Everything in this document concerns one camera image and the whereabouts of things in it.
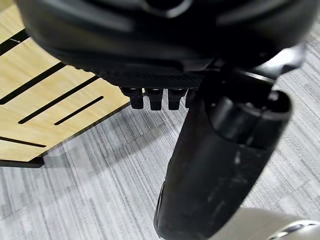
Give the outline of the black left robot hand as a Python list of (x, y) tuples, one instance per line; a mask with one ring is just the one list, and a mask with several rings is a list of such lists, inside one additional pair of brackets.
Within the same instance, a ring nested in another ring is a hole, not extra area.
[(235, 215), (293, 112), (273, 90), (298, 69), (317, 0), (18, 0), (30, 37), (63, 63), (120, 88), (134, 109), (184, 120), (159, 194), (164, 240), (208, 240)]

